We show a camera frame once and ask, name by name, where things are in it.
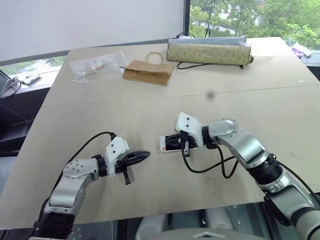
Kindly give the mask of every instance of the white smartphone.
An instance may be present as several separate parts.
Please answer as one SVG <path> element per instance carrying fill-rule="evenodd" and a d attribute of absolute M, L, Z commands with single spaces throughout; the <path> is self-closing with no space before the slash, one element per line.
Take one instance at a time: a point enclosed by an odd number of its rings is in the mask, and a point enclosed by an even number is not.
<path fill-rule="evenodd" d="M 159 140 L 160 151 L 163 152 L 163 153 L 181 151 L 181 148 L 180 148 L 179 144 L 175 144 L 175 145 L 167 144 L 166 140 L 168 138 L 170 138 L 170 137 L 172 137 L 172 135 L 168 135 L 168 136 L 162 135 L 162 136 L 160 136 L 160 140 Z M 196 149 L 198 149 L 198 148 L 197 147 L 193 147 L 193 146 L 191 146 L 191 148 L 190 148 L 190 150 L 196 150 Z"/>

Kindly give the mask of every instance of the plastic bag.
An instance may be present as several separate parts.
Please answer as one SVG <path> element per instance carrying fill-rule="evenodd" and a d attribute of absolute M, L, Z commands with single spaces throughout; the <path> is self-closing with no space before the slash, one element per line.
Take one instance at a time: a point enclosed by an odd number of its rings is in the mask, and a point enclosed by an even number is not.
<path fill-rule="evenodd" d="M 93 83 L 120 77 L 128 61 L 122 51 L 69 62 L 75 83 Z"/>

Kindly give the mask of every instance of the robotic arm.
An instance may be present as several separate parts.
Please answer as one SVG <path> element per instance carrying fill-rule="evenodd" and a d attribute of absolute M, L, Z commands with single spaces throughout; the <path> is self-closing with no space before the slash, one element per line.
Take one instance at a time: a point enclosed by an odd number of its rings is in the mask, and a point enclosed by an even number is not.
<path fill-rule="evenodd" d="M 305 240 L 320 240 L 320 210 L 315 208 L 314 199 L 236 120 L 223 118 L 203 126 L 196 118 L 181 112 L 176 129 L 188 133 L 200 148 L 212 143 L 229 148 L 298 234 Z"/>
<path fill-rule="evenodd" d="M 29 240 L 67 239 L 85 198 L 87 186 L 100 177 L 123 173 L 125 184 L 130 184 L 127 167 L 141 162 L 150 152 L 129 153 L 126 140 L 115 135 L 111 139 L 104 157 L 96 155 L 87 159 L 74 159 L 64 167 L 61 178 L 33 225 Z"/>

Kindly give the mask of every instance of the wooden table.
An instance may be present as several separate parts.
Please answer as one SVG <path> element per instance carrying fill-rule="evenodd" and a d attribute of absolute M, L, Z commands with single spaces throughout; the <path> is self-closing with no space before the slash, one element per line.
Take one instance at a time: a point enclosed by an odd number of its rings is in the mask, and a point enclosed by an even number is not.
<path fill-rule="evenodd" d="M 263 193 L 240 166 L 231 179 L 218 167 L 204 174 L 187 170 L 180 152 L 159 153 L 158 138 L 175 131 L 179 112 L 203 124 L 236 119 L 277 159 L 320 191 L 320 86 L 280 38 L 248 39 L 254 62 L 237 66 L 174 68 L 167 87 L 117 79 L 75 84 L 69 61 L 123 51 L 128 61 L 149 52 L 165 54 L 166 44 L 71 50 L 50 89 L 0 196 L 0 228 L 31 227 L 66 161 L 91 136 L 113 131 L 131 149 L 151 152 L 122 174 L 87 188 L 76 223 L 100 222 L 214 206 L 261 201 Z M 214 98 L 208 92 L 214 91 Z M 103 154 L 110 142 L 101 136 L 79 158 Z M 225 157 L 230 156 L 223 148 Z M 195 169 L 220 160 L 216 150 L 193 151 Z M 230 170 L 233 163 L 227 165 Z"/>

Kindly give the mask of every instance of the wire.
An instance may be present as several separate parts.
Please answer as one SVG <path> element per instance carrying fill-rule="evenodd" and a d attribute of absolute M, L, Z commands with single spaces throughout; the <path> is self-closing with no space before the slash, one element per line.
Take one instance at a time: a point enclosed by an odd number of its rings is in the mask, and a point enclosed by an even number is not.
<path fill-rule="evenodd" d="M 0 92 L 1 99 L 7 99 L 16 94 L 16 92 L 21 88 L 21 82 L 19 82 L 19 78 L 16 76 L 14 78 L 9 79 L 3 86 L 2 91 Z M 13 92 L 8 96 L 4 96 L 4 94 L 9 90 L 13 89 Z"/>
<path fill-rule="evenodd" d="M 191 32 L 188 32 L 188 31 L 180 32 L 175 38 L 178 39 L 180 36 L 184 36 L 185 34 L 187 34 L 190 37 L 193 37 L 194 39 L 196 38 L 195 35 L 193 35 Z"/>
<path fill-rule="evenodd" d="M 299 177 L 293 170 L 291 170 L 289 167 L 287 167 L 286 165 L 284 165 L 283 163 L 276 161 L 280 166 L 284 167 L 285 169 L 287 169 L 293 176 L 295 176 L 304 186 L 305 188 L 310 192 L 311 196 L 316 200 L 316 202 L 319 204 L 320 206 L 320 200 L 318 199 L 318 197 L 316 196 L 316 194 L 314 193 L 314 191 L 312 191 L 312 189 L 308 186 L 308 184 L 306 184 L 305 181 L 303 181 L 303 179 L 301 177 Z"/>
<path fill-rule="evenodd" d="M 114 132 L 111 132 L 111 131 L 103 131 L 103 132 L 100 132 L 96 135 L 94 135 L 93 137 L 91 137 L 88 141 L 85 142 L 85 144 L 78 150 L 76 151 L 76 153 L 68 160 L 68 162 L 66 163 L 66 165 L 68 163 L 70 163 L 92 140 L 94 140 L 95 138 L 99 137 L 100 135 L 104 135 L 104 134 L 109 134 L 111 136 L 111 140 L 116 137 L 117 135 L 114 133 Z M 55 190 L 56 186 L 59 184 L 61 178 L 62 178 L 62 175 L 63 175 L 63 170 L 61 171 L 58 179 L 56 180 L 55 184 L 54 184 L 54 187 L 50 193 L 50 196 L 51 194 L 53 193 L 53 191 Z M 40 213 L 39 213 L 39 217 L 38 217 L 38 221 L 40 221 L 41 217 L 42 217 L 42 214 L 44 213 L 44 209 L 45 209 L 45 206 L 46 206 L 46 203 L 47 201 L 49 200 L 50 197 L 48 197 L 42 204 L 41 206 L 41 209 L 40 209 Z"/>
<path fill-rule="evenodd" d="M 184 61 L 179 62 L 179 64 L 176 66 L 178 69 L 191 69 L 195 67 L 200 67 L 200 66 L 206 66 L 206 65 L 213 65 L 213 63 L 203 63 L 203 64 L 198 64 L 198 65 L 192 65 L 192 66 L 186 66 L 186 67 L 179 67 L 180 64 L 183 64 Z"/>
<path fill-rule="evenodd" d="M 222 170 L 222 175 L 225 179 L 229 179 L 233 176 L 233 174 L 235 173 L 237 166 L 238 166 L 238 161 L 235 162 L 235 164 L 233 165 L 233 168 L 230 172 L 229 175 L 226 174 L 226 170 L 225 170 L 225 161 L 224 161 L 224 154 L 222 153 L 221 148 L 217 145 L 216 148 L 218 149 L 219 153 L 220 153 L 220 157 L 221 157 L 221 170 Z"/>
<path fill-rule="evenodd" d="M 182 153 L 182 158 L 183 158 L 184 164 L 186 165 L 186 167 L 188 168 L 188 170 L 189 170 L 190 172 L 195 173 L 195 174 L 203 174 L 203 173 L 208 172 L 208 171 L 210 171 L 211 169 L 214 169 L 214 168 L 218 167 L 219 165 L 223 165 L 225 162 L 227 162 L 227 161 L 235 158 L 235 156 L 231 156 L 231 157 L 228 157 L 227 159 L 223 159 L 223 155 L 220 154 L 220 157 L 221 157 L 221 161 L 220 161 L 220 162 L 218 162 L 218 163 L 216 163 L 216 164 L 214 164 L 214 165 L 212 165 L 212 166 L 210 166 L 210 167 L 208 167 L 208 168 L 206 168 L 206 169 L 203 169 L 203 170 L 194 170 L 194 169 L 192 169 L 192 168 L 190 167 L 190 165 L 188 164 L 188 161 L 187 161 L 187 158 L 186 158 L 186 155 L 185 155 L 185 151 L 184 151 L 183 144 L 181 144 L 181 153 Z M 227 176 L 228 178 L 231 178 L 232 175 L 234 174 L 236 168 L 235 168 L 235 167 L 233 167 L 233 168 L 234 168 L 234 169 L 232 169 L 232 171 L 231 171 L 231 173 L 230 173 L 230 176 Z"/>
<path fill-rule="evenodd" d="M 211 30 L 210 30 L 210 28 L 207 28 L 207 29 L 206 29 L 205 35 L 204 35 L 205 38 L 207 37 L 207 33 L 208 33 L 208 32 L 209 32 L 208 38 L 210 38 L 210 35 L 211 35 Z"/>

